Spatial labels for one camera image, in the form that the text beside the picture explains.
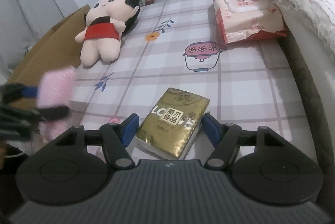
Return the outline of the gold tissue pack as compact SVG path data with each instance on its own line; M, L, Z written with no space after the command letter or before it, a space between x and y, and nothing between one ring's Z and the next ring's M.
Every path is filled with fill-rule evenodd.
M168 160L184 160L200 131L210 99L169 88L141 123L137 144Z

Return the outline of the white curtain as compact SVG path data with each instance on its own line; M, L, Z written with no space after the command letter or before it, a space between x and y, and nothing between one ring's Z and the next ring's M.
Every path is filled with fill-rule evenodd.
M54 0L1 0L1 75L8 78L25 54L63 18Z

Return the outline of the plaid bed sheet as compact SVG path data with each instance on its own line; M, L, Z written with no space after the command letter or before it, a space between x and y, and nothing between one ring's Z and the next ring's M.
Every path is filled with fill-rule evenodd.
M208 98L207 112L247 130L265 125L316 159L301 97L275 40L223 45L213 0L170 0L141 9L118 60L77 70L70 125L96 129L156 106L172 87Z

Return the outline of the brown cardboard box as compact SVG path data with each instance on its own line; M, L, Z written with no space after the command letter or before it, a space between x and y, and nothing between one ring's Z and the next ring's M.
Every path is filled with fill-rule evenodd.
M84 5L46 32L21 60L7 82L38 86L47 71L67 66L77 68L81 64L82 45L74 38L84 30L84 15L89 9L89 5Z

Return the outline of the pink soft pack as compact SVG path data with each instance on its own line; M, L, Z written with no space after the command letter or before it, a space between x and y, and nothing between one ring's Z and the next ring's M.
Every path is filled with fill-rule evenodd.
M75 73L75 67L67 66L43 74L37 91L36 106L38 108L70 106ZM67 123L67 115L55 121L41 122L39 132L46 142L51 142L67 130Z

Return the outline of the boy doll red outfit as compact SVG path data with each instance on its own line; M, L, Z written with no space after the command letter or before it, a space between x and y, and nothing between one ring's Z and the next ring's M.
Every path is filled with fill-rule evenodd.
M100 0L85 16L85 29L75 41L82 44L80 60L90 67L97 60L118 59L123 33L128 32L140 12L140 0Z

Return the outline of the pink wet wipes pack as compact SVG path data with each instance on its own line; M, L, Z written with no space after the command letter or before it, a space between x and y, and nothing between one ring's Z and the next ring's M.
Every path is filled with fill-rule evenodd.
M286 36L281 11L271 0L214 0L214 10L226 44Z

